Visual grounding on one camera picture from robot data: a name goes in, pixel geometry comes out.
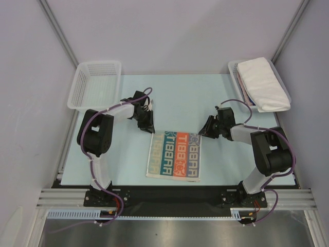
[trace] white table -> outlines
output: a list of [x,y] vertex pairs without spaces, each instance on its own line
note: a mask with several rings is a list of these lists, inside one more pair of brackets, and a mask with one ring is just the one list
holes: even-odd
[[[136,90],[151,86],[154,100],[155,130],[198,133],[209,115],[216,115],[215,105],[236,98],[229,75],[127,75],[121,77],[120,98],[132,97]],[[236,122],[248,113],[237,102],[229,102]],[[79,114],[70,145],[61,185],[89,185],[91,175],[86,156],[77,144],[83,114]],[[250,125],[274,127],[273,113],[254,113]],[[151,134],[140,131],[136,120],[125,120],[114,126],[107,160],[114,185],[237,185],[255,167],[252,147],[238,142],[202,138],[200,182],[191,183],[147,178],[146,168]],[[271,185],[295,185],[293,175],[276,178]]]

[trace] reflective metal surface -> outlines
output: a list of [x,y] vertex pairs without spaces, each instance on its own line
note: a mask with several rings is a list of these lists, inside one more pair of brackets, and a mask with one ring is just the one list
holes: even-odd
[[303,211],[275,211],[256,227],[229,221],[116,220],[105,227],[83,224],[47,233],[77,222],[47,220],[40,247],[314,246]]

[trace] wall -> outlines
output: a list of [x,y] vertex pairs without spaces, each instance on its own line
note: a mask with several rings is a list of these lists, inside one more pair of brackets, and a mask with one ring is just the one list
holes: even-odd
[[3,2],[0,30],[0,235],[21,205],[21,247],[56,169],[75,70],[37,1]]
[[228,73],[271,58],[301,0],[48,0],[79,62],[115,59],[124,74]]
[[291,95],[279,120],[297,152],[298,175],[311,188],[329,229],[329,1],[311,1],[276,67]]

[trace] purple cable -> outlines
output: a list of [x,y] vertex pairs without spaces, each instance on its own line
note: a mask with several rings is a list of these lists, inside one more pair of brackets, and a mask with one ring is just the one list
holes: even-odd
[[250,112],[250,116],[248,117],[248,119],[246,120],[246,121],[244,121],[244,127],[245,128],[249,128],[249,129],[254,129],[254,130],[267,130],[267,131],[270,131],[270,132],[272,132],[272,133],[274,133],[274,134],[276,134],[276,135],[278,135],[286,144],[287,144],[287,146],[288,146],[288,148],[289,148],[289,152],[291,153],[291,157],[292,157],[292,165],[291,165],[291,169],[289,170],[289,172],[287,172],[287,173],[284,173],[284,174],[277,174],[277,175],[273,175],[269,180],[267,180],[263,185],[262,185],[262,187],[260,188],[262,191],[264,191],[264,192],[267,192],[267,191],[272,191],[273,193],[275,193],[276,194],[276,202],[275,202],[275,204],[273,205],[273,207],[272,207],[272,209],[270,210],[270,212],[268,212],[268,214],[267,215],[265,215],[262,219],[259,219],[259,220],[257,220],[256,221],[256,223],[257,222],[261,222],[261,221],[263,221],[263,220],[265,220],[273,211],[274,211],[274,209],[276,208],[276,206],[277,206],[277,204],[278,204],[278,200],[279,200],[279,195],[278,195],[278,193],[274,190],[274,189],[264,189],[274,178],[278,178],[278,177],[285,177],[285,176],[288,176],[288,175],[290,175],[290,174],[292,174],[293,173],[293,171],[294,171],[294,169],[295,169],[295,166],[296,166],[296,155],[295,155],[295,152],[294,152],[294,149],[293,149],[293,147],[292,147],[292,145],[288,142],[288,140],[281,134],[281,133],[279,133],[278,131],[276,131],[276,130],[272,130],[272,129],[268,129],[268,128],[261,128],[261,127],[255,127],[255,126],[248,126],[248,125],[246,125],[246,123],[247,122],[249,122],[249,120],[251,119],[251,117],[252,117],[252,109],[250,108],[250,106],[248,105],[248,104],[246,104],[245,102],[243,102],[243,101],[241,101],[241,100],[238,100],[238,99],[228,99],[228,100],[225,100],[225,101],[223,101],[221,104],[224,104],[224,103],[226,103],[226,102],[229,102],[229,101],[236,101],[236,102],[239,102],[239,103],[242,103],[242,104],[244,104],[247,108],[248,108],[248,110],[249,110],[249,112]]
[[[151,92],[152,92],[152,88],[151,88],[151,87],[146,88],[146,89],[143,91],[143,93],[145,93],[147,90],[150,90],[150,91],[149,91],[147,94],[145,94],[144,96],[142,96],[142,97],[140,97],[140,98],[138,98],[138,99],[134,99],[134,100],[130,100],[130,101],[126,101],[126,102],[122,102],[122,103],[116,104],[116,105],[114,105],[114,106],[112,106],[112,107],[110,107],[110,108],[108,108],[108,109],[106,109],[106,110],[99,111],[98,113],[96,113],[94,116],[92,116],[92,117],[89,119],[89,121],[86,123],[86,126],[84,127],[84,129],[83,129],[83,131],[82,131],[82,134],[81,134],[81,140],[80,140],[80,143],[81,143],[80,147],[81,147],[81,151],[82,151],[82,152],[83,152],[83,153],[84,153],[84,154],[90,159],[90,172],[91,172],[91,174],[92,174],[92,178],[93,178],[95,184],[101,189],[101,191],[103,191],[103,192],[105,192],[105,193],[107,193],[107,194],[109,194],[109,195],[111,195],[111,196],[114,196],[114,197],[118,198],[119,201],[120,201],[120,204],[121,204],[120,211],[119,211],[119,212],[118,212],[118,213],[117,213],[112,219],[110,219],[109,221],[107,221],[107,222],[104,223],[104,224],[101,223],[101,224],[99,224],[99,225],[108,225],[108,224],[110,224],[112,221],[114,221],[116,218],[118,218],[118,217],[121,215],[122,211],[123,211],[123,205],[124,205],[124,203],[123,203],[123,200],[122,200],[122,198],[121,198],[120,196],[118,196],[117,194],[115,194],[115,193],[113,193],[113,192],[111,192],[111,191],[106,190],[105,188],[103,188],[103,187],[98,183],[98,181],[97,181],[97,179],[96,179],[96,177],[95,177],[95,173],[94,173],[94,168],[93,168],[93,158],[92,158],[92,156],[91,156],[90,154],[88,154],[88,153],[84,150],[84,148],[83,148],[84,136],[85,136],[85,134],[86,134],[86,132],[87,132],[87,129],[88,129],[89,125],[91,124],[91,122],[92,122],[97,116],[99,116],[100,114],[103,114],[103,113],[109,112],[110,110],[113,110],[113,109],[116,108],[116,107],[120,107],[120,106],[125,105],[125,104],[131,104],[131,103],[134,103],[134,102],[140,101],[141,99],[144,99],[144,98],[148,97],[148,96],[151,94]],[[49,232],[49,233],[51,233],[51,234],[53,234],[53,233],[58,233],[58,232],[61,232],[61,231],[64,231],[64,230],[70,229],[71,227],[75,227],[75,226],[82,225],[82,224],[85,224],[85,223],[95,223],[95,222],[94,222],[94,221],[89,221],[89,220],[88,220],[88,221],[82,221],[82,222],[78,222],[78,223],[76,223],[76,224],[73,224],[73,225],[69,225],[69,226],[67,226],[67,227],[64,227],[64,228],[62,228],[62,229],[58,229],[58,230],[55,230],[55,231],[51,231],[51,232]]]

